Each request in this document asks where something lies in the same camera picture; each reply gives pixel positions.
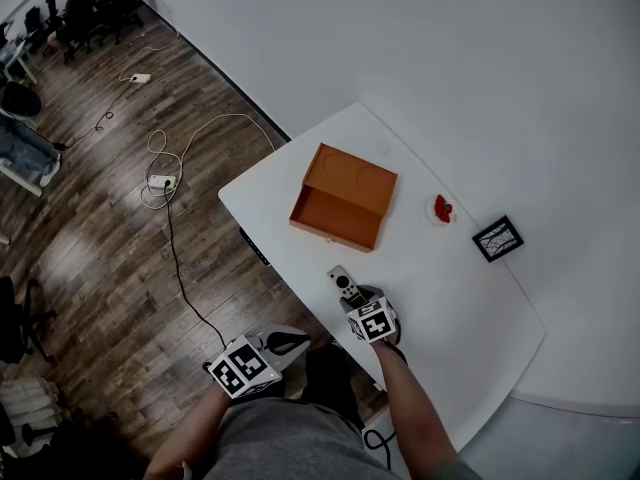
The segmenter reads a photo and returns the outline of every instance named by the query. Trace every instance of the gray t-shirt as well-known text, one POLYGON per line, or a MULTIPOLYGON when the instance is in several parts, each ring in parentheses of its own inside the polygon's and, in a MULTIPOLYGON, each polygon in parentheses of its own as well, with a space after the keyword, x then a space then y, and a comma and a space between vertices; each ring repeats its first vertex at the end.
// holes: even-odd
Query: gray t-shirt
MULTIPOLYGON (((443 464, 433 480, 479 480, 463 462, 443 464)), ((365 451, 360 432, 326 407, 264 398, 233 408, 220 426, 205 480, 397 480, 365 451)))

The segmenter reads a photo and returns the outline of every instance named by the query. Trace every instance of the remote control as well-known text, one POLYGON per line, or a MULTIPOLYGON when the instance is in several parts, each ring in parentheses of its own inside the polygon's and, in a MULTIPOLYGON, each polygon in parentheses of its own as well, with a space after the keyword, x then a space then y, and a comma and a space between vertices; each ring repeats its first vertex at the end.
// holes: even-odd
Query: remote control
POLYGON ((352 308, 357 309, 367 303, 367 299, 360 293, 356 283, 340 265, 329 270, 327 275, 340 291, 340 296, 344 297, 352 308))

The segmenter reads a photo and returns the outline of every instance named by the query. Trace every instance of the picture frame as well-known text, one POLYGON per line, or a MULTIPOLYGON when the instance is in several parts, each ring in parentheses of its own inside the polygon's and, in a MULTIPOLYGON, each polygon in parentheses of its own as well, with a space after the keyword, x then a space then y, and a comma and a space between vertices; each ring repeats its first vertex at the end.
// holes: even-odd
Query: picture frame
POLYGON ((506 215, 474 235, 472 240, 489 263, 524 244, 506 215))

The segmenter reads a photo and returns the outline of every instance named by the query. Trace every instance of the open cardboard box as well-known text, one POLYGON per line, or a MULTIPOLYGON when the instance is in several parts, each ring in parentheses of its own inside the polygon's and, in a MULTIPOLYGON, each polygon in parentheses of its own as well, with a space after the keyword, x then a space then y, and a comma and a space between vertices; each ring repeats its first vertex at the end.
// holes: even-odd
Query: open cardboard box
POLYGON ((361 251, 372 251, 397 179, 393 172, 320 144, 289 223, 361 251))

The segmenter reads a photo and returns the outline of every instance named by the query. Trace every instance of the forearm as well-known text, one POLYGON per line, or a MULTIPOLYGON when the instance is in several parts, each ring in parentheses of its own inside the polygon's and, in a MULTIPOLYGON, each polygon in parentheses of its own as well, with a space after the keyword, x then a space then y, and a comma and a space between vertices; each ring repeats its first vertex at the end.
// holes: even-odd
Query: forearm
POLYGON ((197 467, 216 437, 231 399, 218 384, 211 386, 151 459, 145 480, 181 479, 186 462, 197 467))
POLYGON ((387 387, 398 446, 412 478, 428 478, 437 464, 457 453, 431 400, 400 356, 384 343, 374 345, 387 387))

